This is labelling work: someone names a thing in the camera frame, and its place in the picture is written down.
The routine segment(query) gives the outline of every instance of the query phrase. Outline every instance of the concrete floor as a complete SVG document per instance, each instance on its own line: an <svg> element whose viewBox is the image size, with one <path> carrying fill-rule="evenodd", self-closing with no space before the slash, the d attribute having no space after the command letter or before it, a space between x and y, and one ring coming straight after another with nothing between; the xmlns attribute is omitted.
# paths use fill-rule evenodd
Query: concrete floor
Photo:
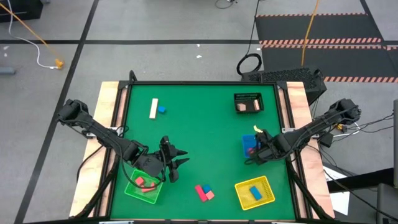
<svg viewBox="0 0 398 224"><path fill-rule="evenodd" d="M265 0L259 14L311 13L316 0ZM366 1L382 35L398 40L396 1ZM52 0L44 6L42 18L27 21L48 40L78 40L93 0ZM214 0L100 0L87 39L89 40L248 40L255 1L239 1L225 10ZM363 12L359 0L322 0L319 13ZM0 40L11 39L8 24L0 24ZM13 34L33 39L19 24ZM36 65L31 45L0 44L0 66L12 66L13 76L0 76L0 217L13 223L32 174L52 114L57 104L76 45L55 45L66 67L44 69ZM175 45L85 45L67 98L79 99L94 110L100 83L125 80L133 69L140 80L239 80L236 64L246 53L241 44ZM258 52L253 45L251 52ZM44 46L40 61L53 64ZM244 64L249 70L254 61ZM389 115L398 88L387 83L327 83L317 114L341 98L351 98L363 111L365 123ZM370 129L392 125L375 124ZM334 144L328 152L338 165L361 174L392 165L392 130L360 133ZM75 174L86 141L72 130L57 126L49 153L25 222L68 217L75 189Z"/></svg>

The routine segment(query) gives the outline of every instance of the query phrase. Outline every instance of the green table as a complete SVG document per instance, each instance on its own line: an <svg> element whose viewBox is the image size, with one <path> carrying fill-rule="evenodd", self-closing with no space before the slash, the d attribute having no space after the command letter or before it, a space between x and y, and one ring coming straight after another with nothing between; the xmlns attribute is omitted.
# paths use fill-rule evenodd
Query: green table
<svg viewBox="0 0 398 224"><path fill-rule="evenodd" d="M261 93L264 111L237 114L234 93ZM294 206L285 161L261 166L244 165L242 136L254 134L253 126L280 133L280 106L275 85L237 83L151 83L132 86L124 113L130 130L125 138L159 150L162 136L168 135L176 148L187 151L188 162L178 171L176 183L166 181L156 204L124 193L127 180L118 170L111 201L111 219L181 220L294 220ZM166 107L165 114L149 119L153 98ZM125 165L131 174L133 168ZM243 211L234 185L265 175L275 202ZM210 184L214 199L201 202L194 187Z"/></svg>

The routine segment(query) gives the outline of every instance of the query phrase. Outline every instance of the blue object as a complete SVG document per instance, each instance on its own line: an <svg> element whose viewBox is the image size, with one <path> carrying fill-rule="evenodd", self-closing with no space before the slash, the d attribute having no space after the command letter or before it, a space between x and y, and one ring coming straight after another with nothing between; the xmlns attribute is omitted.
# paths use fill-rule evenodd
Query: blue object
<svg viewBox="0 0 398 224"><path fill-rule="evenodd" d="M245 158L250 158L248 150L256 146L256 138L253 134L245 134L242 136L243 155Z"/></svg>
<svg viewBox="0 0 398 224"><path fill-rule="evenodd" d="M251 187L250 192L253 194L253 196L256 200L260 200L262 198L262 195L260 194L257 187L255 187L255 186Z"/></svg>
<svg viewBox="0 0 398 224"><path fill-rule="evenodd" d="M211 187L210 185L206 184L202 186L203 191L205 192L205 194L207 194L207 192L211 191Z"/></svg>
<svg viewBox="0 0 398 224"><path fill-rule="evenodd" d="M159 111L160 113L164 113L166 111L166 107L164 106L158 106L157 107L157 111Z"/></svg>

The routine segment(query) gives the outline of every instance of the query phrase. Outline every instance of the yellow cable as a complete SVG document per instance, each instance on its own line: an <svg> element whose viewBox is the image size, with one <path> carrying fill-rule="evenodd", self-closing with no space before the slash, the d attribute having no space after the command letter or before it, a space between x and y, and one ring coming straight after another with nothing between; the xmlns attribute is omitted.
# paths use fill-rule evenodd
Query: yellow cable
<svg viewBox="0 0 398 224"><path fill-rule="evenodd" d="M26 25L18 16L16 16L14 13L12 13L6 6L0 3L0 6L7 11L9 14L14 16L26 29L28 29L36 38L38 38L57 58L55 59L55 64L57 65L58 69L61 69L63 67L64 61L62 57L59 56L57 51L50 47L39 35L37 35L28 25Z"/></svg>
<svg viewBox="0 0 398 224"><path fill-rule="evenodd" d="M314 9L313 12L312 12L310 24L308 25L307 33L305 34L303 52L302 52L302 54L301 54L301 66L304 65L304 56L305 56L305 47L306 47L306 45L307 45L307 38L308 38L308 35L309 35L309 33L310 33L310 30L311 30L313 18L315 17L315 14L317 13L318 5L319 5L319 0L317 0L317 4L315 5L315 9Z"/></svg>

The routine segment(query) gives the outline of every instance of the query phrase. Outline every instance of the wooden table edge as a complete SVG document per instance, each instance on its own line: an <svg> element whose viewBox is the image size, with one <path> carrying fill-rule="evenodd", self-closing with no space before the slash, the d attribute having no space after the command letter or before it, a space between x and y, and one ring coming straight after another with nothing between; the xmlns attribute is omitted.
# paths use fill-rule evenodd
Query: wooden table edge
<svg viewBox="0 0 398 224"><path fill-rule="evenodd" d="M103 82L101 85L94 113L94 119L104 126L111 125L116 102L116 95L118 92L118 85L119 82ZM288 82L287 88L295 127L300 128L311 122L312 120L310 109L307 103L307 97L305 95L304 86L301 82ZM284 118L285 127L289 127L287 108L285 105L283 91L281 90L279 90L279 98L282 107L281 112ZM126 89L123 89L119 105L118 118L116 120L116 126L121 125L125 99ZM318 149L318 144L316 143L316 141L314 142L314 140L311 140L310 145ZM96 148L98 148L98 146L100 145L98 144L96 139L88 140L83 159L89 156ZM306 147L305 149L303 149L301 156L304 174L307 181L307 188L314 196L315 200L317 200L320 206L327 212L327 214L334 217L335 214L331 205L330 194L326 184L326 178L323 173L323 164L319 153L315 152L315 150L311 147ZM80 212L98 189L104 157L105 150L101 150L99 153L93 156L81 169L80 178L76 185L75 195L73 197L70 216L76 215L78 212ZM114 153L112 153L110 161L113 162L113 158ZM297 186L296 193L298 198L300 216L304 218L306 217L306 214L303 202L303 195L301 194L301 191ZM104 216L106 214L108 196L109 186L105 190L102 197L101 209L99 211L100 216ZM313 216L314 218L317 217L315 212L313 212Z"/></svg>

